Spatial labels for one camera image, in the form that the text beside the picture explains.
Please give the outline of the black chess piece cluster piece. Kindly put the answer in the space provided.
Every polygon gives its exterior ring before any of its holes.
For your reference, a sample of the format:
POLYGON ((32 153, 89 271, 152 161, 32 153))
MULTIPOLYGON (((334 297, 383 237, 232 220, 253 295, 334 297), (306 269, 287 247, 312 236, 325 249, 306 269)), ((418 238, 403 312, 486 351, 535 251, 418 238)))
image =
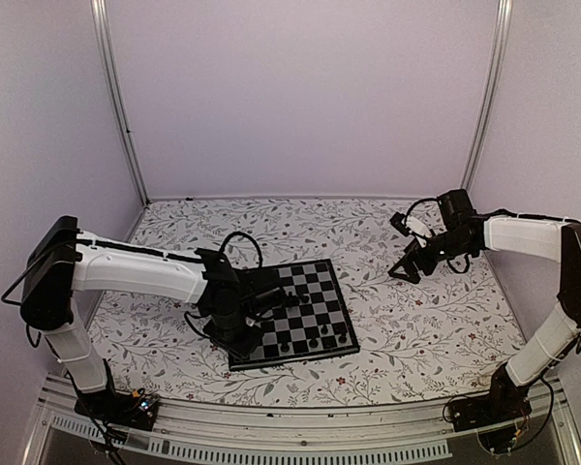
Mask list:
POLYGON ((291 309, 301 305, 308 304, 310 297, 306 294, 293 294, 292 292, 283 291, 282 307, 291 309))

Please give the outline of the black and grey chessboard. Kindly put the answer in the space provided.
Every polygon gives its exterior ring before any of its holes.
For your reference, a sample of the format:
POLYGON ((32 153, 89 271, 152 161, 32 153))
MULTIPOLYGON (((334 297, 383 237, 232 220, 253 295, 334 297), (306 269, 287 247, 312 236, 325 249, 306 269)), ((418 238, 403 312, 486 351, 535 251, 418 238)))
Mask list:
POLYGON ((266 321, 256 323, 262 330, 260 344, 247 358, 229 356, 231 372, 272 367, 292 361, 343 357, 360 351, 331 260, 283 263, 265 268, 277 270, 284 291, 306 294, 310 302, 291 309, 277 307, 268 314, 266 321), (339 324, 348 329, 348 341, 344 346, 338 344, 334 332, 334 327, 339 324), (331 325, 331 335, 321 336, 323 325, 331 325), (316 349, 309 348, 310 339, 319 341, 316 349), (283 342, 290 344, 290 351, 285 355, 280 352, 283 342))

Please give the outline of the black chess pawn corner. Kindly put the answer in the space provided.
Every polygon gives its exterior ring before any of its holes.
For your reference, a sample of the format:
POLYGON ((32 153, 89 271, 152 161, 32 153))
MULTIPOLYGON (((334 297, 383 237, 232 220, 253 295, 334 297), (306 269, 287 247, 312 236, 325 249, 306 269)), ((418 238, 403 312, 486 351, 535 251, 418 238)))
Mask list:
POLYGON ((348 341, 348 329, 345 325, 339 324, 334 327, 334 332, 337 337, 338 344, 344 346, 348 341))

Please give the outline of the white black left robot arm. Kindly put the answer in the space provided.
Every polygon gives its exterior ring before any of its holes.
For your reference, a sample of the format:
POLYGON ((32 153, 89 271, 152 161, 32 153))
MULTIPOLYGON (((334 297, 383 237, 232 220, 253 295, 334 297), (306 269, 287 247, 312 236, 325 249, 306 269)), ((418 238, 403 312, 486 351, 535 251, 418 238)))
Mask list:
POLYGON ((25 323, 50 343, 88 406, 104 420, 124 413, 122 395, 111 388, 107 364, 92 346, 73 308, 73 295, 114 291, 156 295, 194 305, 207 319, 205 335, 238 358, 261 340, 250 321, 285 304, 276 271, 234 268, 223 248, 188 252, 136 246, 81 230, 60 217, 30 254, 26 268, 3 293, 25 323))

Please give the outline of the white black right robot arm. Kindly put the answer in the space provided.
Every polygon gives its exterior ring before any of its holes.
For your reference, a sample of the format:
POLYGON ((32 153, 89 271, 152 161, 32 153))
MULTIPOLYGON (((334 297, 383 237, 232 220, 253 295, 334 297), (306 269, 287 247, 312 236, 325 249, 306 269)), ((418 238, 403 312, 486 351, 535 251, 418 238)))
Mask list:
POLYGON ((411 241, 388 274, 416 284, 440 263, 464 274, 473 258, 486 255, 526 337, 525 346, 495 372, 493 392, 481 402, 485 418, 501 422, 517 409, 517 392, 571 349, 581 349, 581 219, 504 208, 481 213, 464 189, 430 201, 443 232, 416 217, 424 200, 394 213, 391 226, 411 241))

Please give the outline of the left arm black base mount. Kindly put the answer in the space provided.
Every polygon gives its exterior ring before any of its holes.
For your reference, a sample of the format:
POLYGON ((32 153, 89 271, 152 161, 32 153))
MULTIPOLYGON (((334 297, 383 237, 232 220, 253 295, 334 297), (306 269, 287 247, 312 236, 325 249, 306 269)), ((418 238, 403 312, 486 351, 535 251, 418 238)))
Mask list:
POLYGON ((88 393, 81 391, 72 380, 77 397, 75 412, 104 423, 152 431, 160 396, 143 387, 130 393, 117 391, 108 365, 106 377, 107 382, 101 390, 88 393))

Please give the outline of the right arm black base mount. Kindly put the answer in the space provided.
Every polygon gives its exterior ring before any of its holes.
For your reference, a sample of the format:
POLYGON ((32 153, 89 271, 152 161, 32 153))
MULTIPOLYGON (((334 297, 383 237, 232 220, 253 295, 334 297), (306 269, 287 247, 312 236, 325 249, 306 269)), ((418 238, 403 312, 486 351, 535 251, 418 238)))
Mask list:
MULTIPOLYGON (((443 419, 453 425, 455 432, 467 431, 501 422, 522 419, 532 412, 528 398, 529 387, 514 384, 502 365, 491 377, 487 393, 478 396, 463 395, 450 399, 443 407, 443 419)), ((480 433, 480 445, 493 454, 514 451, 523 426, 510 426, 480 433)))

